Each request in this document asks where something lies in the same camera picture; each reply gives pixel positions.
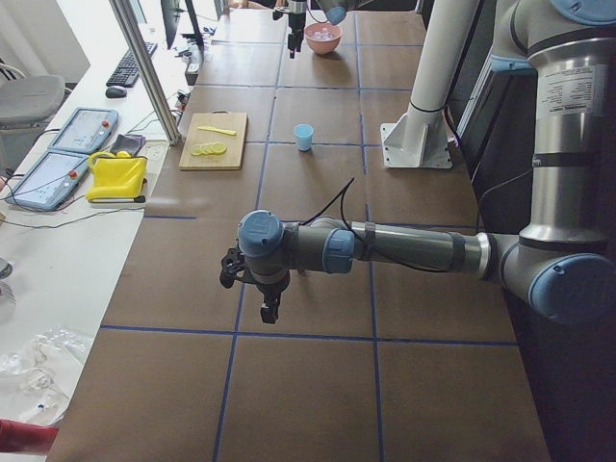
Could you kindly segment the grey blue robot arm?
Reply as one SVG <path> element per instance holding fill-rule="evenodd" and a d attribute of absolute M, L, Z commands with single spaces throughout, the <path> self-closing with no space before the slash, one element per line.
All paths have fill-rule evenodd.
<path fill-rule="evenodd" d="M 614 3 L 500 1 L 492 68 L 538 76 L 531 211 L 522 231 L 463 236 L 323 216 L 285 223 L 258 210 L 242 219 L 221 261 L 222 286 L 255 285 L 262 320 L 274 323 L 292 270 L 346 273 L 354 261 L 379 261 L 497 281 L 563 324 L 612 311 L 615 266 L 603 254 L 594 204 L 615 69 Z"/>
<path fill-rule="evenodd" d="M 318 1 L 318 6 L 324 12 L 326 19 L 333 25 L 341 23 L 346 18 L 348 12 L 358 10 L 367 4 L 368 1 Z M 304 0 L 288 1 L 287 6 L 280 10 L 281 13 L 288 16 L 290 33 L 288 34 L 287 43 L 291 59 L 295 57 L 296 53 L 301 51 L 307 11 L 308 2 Z"/>

